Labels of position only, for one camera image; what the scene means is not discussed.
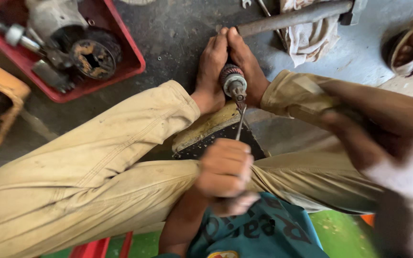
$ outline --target person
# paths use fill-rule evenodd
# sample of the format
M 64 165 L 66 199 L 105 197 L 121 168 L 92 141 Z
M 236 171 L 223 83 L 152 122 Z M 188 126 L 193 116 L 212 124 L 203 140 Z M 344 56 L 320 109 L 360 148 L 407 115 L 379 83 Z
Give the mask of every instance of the person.
M 253 162 L 249 146 L 217 139 L 201 161 L 137 163 L 224 106 L 218 77 L 228 55 L 245 74 L 248 105 L 329 129 L 345 153 Z M 381 130 L 321 112 L 326 103 L 294 83 L 302 76 Z M 223 28 L 201 56 L 192 95 L 168 81 L 0 168 L 0 257 L 34 257 L 164 220 L 161 257 L 326 257 L 306 213 L 326 209 L 377 212 L 384 255 L 413 257 L 413 98 L 289 71 L 270 83 L 237 30 Z

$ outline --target red plastic tray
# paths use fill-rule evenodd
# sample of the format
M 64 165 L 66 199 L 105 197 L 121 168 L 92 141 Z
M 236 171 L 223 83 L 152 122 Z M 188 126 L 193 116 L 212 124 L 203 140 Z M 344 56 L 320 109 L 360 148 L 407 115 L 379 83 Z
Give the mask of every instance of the red plastic tray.
M 28 10 L 25 0 L 0 0 L 0 10 L 7 15 L 8 21 L 17 22 L 26 26 Z M 11 59 L 49 98 L 57 103 L 65 103 L 78 97 L 104 88 L 108 85 L 142 73 L 146 69 L 146 63 L 140 50 L 123 23 L 112 0 L 87 0 L 79 3 L 79 12 L 85 17 L 94 20 L 96 27 L 106 28 L 117 35 L 123 49 L 123 60 L 118 64 L 114 76 L 106 81 L 85 79 L 83 83 L 66 93 L 56 91 L 46 85 L 31 67 L 40 57 L 21 46 L 12 47 L 7 44 L 0 35 L 0 50 Z

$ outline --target rusty metal disc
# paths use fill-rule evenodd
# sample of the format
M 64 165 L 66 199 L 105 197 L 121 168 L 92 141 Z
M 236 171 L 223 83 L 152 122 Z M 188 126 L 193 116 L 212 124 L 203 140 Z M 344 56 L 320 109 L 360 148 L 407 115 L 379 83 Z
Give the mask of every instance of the rusty metal disc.
M 77 41 L 70 55 L 79 71 L 90 78 L 108 79 L 116 72 L 116 60 L 111 51 L 95 40 Z

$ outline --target hammer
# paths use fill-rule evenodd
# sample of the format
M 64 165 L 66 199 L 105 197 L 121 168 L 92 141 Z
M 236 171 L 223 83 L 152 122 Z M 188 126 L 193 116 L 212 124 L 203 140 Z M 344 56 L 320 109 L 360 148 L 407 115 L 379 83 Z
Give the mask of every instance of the hammer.
M 355 25 L 358 24 L 361 12 L 367 3 L 368 0 L 324 1 L 300 10 L 238 25 L 237 31 L 242 37 L 247 37 L 298 24 L 312 23 L 335 15 L 341 15 L 339 18 L 341 25 Z

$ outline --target hammer handle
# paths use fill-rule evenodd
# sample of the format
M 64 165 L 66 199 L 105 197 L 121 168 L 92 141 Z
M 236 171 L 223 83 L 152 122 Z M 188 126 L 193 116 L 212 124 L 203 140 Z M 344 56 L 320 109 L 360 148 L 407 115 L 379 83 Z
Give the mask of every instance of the hammer handle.
M 274 15 L 255 22 L 237 26 L 242 37 L 255 35 L 261 32 L 278 30 L 303 23 L 312 23 L 324 18 L 349 12 L 353 7 L 353 0 L 326 1 L 309 5 L 300 10 Z

